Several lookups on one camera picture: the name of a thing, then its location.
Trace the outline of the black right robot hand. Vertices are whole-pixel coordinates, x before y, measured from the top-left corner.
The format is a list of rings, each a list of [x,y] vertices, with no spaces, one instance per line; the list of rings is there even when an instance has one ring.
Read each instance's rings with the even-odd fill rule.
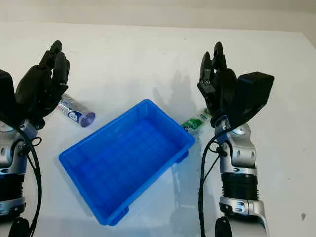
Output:
[[[217,42],[213,57],[208,51],[203,56],[197,84],[212,116],[210,123],[213,128],[216,127],[217,120],[227,113],[234,97],[236,83],[235,73],[227,67],[223,46]]]

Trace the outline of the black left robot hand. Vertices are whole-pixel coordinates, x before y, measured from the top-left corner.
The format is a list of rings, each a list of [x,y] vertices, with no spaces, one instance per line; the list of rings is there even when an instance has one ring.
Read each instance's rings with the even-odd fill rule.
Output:
[[[20,80],[15,100],[24,119],[38,130],[45,126],[44,117],[58,105],[67,86],[70,62],[57,40],[38,65],[32,66]]]

